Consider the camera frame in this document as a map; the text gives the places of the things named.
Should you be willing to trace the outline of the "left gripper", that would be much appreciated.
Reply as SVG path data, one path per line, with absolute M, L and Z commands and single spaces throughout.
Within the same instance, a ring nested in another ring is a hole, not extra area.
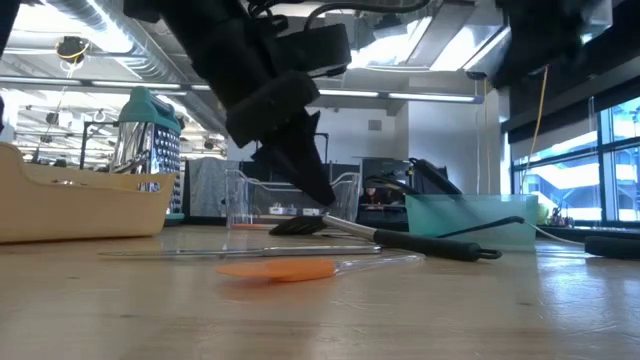
M 319 97 L 308 74 L 288 72 L 303 45 L 300 32 L 282 36 L 288 19 L 254 19 L 239 0 L 164 0 L 164 22 L 227 113 L 239 147 L 258 142 L 251 158 L 321 205 L 336 200 L 315 145 Z

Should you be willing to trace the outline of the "clear plastic bin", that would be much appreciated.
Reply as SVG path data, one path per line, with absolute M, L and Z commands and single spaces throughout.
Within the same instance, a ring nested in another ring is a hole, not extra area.
M 240 170 L 227 170 L 227 227 L 232 224 L 278 225 L 297 216 L 326 214 L 354 222 L 357 217 L 361 176 L 346 172 L 330 185 L 336 201 L 325 206 L 287 182 L 262 182 L 247 177 Z

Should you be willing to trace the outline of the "orange brush clear handle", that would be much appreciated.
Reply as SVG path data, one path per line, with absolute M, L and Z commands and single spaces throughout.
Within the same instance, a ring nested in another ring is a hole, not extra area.
M 221 275 L 239 279 L 263 279 L 273 282 L 303 282 L 332 278 L 350 271 L 408 265 L 423 262 L 423 254 L 404 254 L 366 260 L 334 261 L 326 258 L 277 260 L 223 265 L 215 269 Z

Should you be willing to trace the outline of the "black solid turner steel handle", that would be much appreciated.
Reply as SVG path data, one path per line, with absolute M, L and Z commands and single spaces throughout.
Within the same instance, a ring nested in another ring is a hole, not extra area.
M 424 178 L 429 180 L 436 188 L 438 188 L 443 194 L 447 195 L 461 195 L 461 190 L 456 187 L 452 182 L 448 180 L 447 176 L 444 176 L 440 168 L 436 167 L 432 163 L 417 158 L 409 158 L 414 170 L 420 173 Z

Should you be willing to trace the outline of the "black slotted turner steel handle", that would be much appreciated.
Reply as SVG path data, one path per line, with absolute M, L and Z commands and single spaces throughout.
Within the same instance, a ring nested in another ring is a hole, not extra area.
M 412 251 L 431 257 L 466 262 L 475 262 L 479 259 L 497 260 L 502 257 L 501 251 L 485 249 L 473 242 L 376 229 L 330 215 L 294 217 L 276 225 L 269 234 L 273 236 L 311 235 L 327 227 L 369 240 L 385 248 Z

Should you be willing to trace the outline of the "orange plastic bin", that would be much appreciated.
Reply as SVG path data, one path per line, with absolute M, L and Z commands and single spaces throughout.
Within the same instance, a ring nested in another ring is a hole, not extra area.
M 0 244 L 155 235 L 174 179 L 26 163 L 17 147 L 0 143 Z

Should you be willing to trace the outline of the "teal plastic bin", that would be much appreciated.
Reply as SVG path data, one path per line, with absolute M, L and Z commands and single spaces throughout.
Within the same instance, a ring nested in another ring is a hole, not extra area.
M 507 252 L 535 250 L 535 195 L 408 195 L 409 232 Z

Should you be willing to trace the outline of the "grey cloth cover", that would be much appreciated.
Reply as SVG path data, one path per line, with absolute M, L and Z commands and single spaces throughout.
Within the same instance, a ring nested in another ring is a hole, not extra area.
M 238 161 L 201 158 L 187 162 L 185 206 L 189 217 L 226 217 L 226 171 Z

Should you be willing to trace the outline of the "person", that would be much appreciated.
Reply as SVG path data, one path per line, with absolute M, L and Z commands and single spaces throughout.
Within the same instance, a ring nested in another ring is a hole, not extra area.
M 394 202 L 392 191 L 382 187 L 365 188 L 359 198 L 362 205 L 392 205 Z

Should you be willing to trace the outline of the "teal steel box grater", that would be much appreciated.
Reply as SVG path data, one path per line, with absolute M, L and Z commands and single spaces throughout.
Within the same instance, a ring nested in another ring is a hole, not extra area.
M 184 219 L 181 195 L 182 123 L 172 105 L 142 86 L 132 89 L 118 120 L 118 137 L 109 170 L 125 174 L 173 174 L 166 223 Z

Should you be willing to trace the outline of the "long ceiling light bar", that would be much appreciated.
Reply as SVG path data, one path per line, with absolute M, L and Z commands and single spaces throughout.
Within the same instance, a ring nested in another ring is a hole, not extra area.
M 38 86 L 51 85 L 51 86 L 99 87 L 99 88 L 119 88 L 119 89 L 132 89 L 136 86 L 143 86 L 151 90 L 160 90 L 160 91 L 169 91 L 169 92 L 186 92 L 186 91 L 204 92 L 204 91 L 210 90 L 209 86 L 205 84 L 154 83 L 154 82 L 137 82 L 137 81 L 120 81 L 120 80 L 26 77 L 26 76 L 10 76 L 10 75 L 0 75 L 0 83 L 20 84 L 20 85 L 38 85 Z M 329 97 L 379 98 L 379 99 L 391 99 L 391 100 L 445 102 L 445 103 L 463 103 L 463 104 L 480 104 L 484 101 L 484 97 L 479 95 L 409 93 L 409 92 L 365 91 L 365 90 L 346 90 L 346 89 L 320 89 L 319 94 L 322 96 L 329 96 Z

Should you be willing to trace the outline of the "silver round air duct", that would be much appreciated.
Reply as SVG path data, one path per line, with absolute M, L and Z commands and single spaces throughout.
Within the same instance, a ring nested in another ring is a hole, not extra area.
M 207 130 L 227 133 L 222 112 L 207 104 L 188 85 L 187 77 L 143 26 L 123 12 L 124 0 L 45 0 L 70 19 L 92 31 L 93 42 L 114 53 L 116 60 L 147 83 L 177 84 L 181 102 Z

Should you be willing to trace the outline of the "black background rack frame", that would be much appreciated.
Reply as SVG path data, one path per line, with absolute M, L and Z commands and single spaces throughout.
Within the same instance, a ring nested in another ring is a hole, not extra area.
M 79 169 L 83 170 L 85 169 L 85 158 L 86 158 L 86 152 L 87 152 L 87 142 L 89 140 L 89 138 L 93 135 L 89 135 L 89 129 L 91 126 L 96 126 L 97 130 L 103 129 L 105 126 L 106 127 L 111 127 L 111 128 L 118 128 L 118 124 L 117 122 L 97 122 L 97 121 L 87 121 L 84 122 L 83 124 L 83 133 L 82 133 L 82 141 L 81 141 L 81 148 L 80 148 L 80 158 L 79 158 Z

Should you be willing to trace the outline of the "silver rectangular air duct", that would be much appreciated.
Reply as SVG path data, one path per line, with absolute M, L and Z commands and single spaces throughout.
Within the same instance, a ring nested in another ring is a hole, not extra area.
M 508 34 L 493 0 L 431 0 L 408 14 L 354 19 L 349 67 L 416 73 L 471 69 Z

